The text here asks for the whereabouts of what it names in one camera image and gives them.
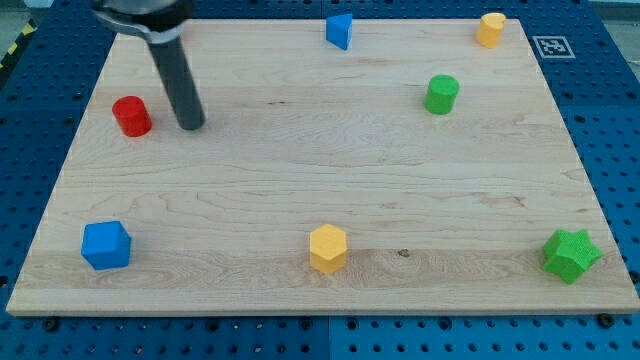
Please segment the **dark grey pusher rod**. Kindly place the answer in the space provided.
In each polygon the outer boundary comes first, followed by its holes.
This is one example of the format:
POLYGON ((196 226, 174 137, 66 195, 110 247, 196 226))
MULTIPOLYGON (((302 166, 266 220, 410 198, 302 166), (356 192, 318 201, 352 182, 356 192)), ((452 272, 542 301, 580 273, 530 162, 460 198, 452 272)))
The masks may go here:
POLYGON ((183 130, 200 129, 206 116, 179 37, 148 45, 176 121, 183 130))

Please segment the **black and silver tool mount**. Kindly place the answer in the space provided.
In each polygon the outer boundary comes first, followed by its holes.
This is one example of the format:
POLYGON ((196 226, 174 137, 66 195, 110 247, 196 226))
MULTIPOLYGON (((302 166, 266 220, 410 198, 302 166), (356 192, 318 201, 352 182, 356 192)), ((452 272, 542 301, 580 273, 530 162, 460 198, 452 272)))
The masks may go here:
POLYGON ((90 8, 106 28, 147 43, 177 39, 195 10, 194 0, 91 0, 90 8))

